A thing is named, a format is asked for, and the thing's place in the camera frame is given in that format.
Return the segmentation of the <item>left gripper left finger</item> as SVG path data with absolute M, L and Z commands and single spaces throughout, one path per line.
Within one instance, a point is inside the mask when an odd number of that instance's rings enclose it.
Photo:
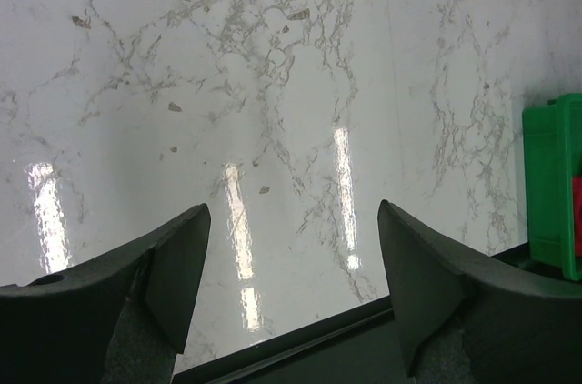
M 208 206 L 197 205 L 85 263 L 3 286 L 2 382 L 171 382 L 210 227 Z

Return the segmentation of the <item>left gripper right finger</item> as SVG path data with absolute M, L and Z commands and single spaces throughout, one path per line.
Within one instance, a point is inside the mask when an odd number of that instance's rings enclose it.
M 404 369 L 418 383 L 578 383 L 581 287 L 377 214 Z

